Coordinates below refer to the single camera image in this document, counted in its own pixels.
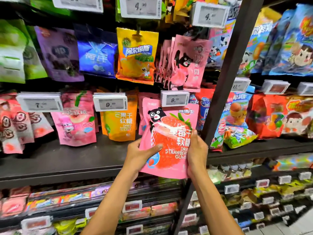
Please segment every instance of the yellow candy bag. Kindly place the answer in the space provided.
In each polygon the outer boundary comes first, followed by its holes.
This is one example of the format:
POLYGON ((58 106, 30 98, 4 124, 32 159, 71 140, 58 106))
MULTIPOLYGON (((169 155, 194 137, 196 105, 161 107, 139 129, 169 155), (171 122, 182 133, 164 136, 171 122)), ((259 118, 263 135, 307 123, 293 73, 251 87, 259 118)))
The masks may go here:
POLYGON ((135 140, 138 96, 127 95, 128 110, 101 112, 102 133, 118 142, 135 140))
POLYGON ((116 28, 119 62, 117 79, 153 85, 159 33, 116 28))

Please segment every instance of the forearm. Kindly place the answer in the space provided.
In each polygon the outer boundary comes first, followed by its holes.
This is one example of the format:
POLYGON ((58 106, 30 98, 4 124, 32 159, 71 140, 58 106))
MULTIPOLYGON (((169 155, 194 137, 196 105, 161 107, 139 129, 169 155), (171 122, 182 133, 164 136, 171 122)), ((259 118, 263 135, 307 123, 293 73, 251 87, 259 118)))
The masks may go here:
POLYGON ((191 179, 196 188, 210 234, 242 235, 241 228, 229 213, 206 170, 196 170, 191 179))
POLYGON ((132 185, 132 175, 121 170, 81 235, 113 235, 132 185))

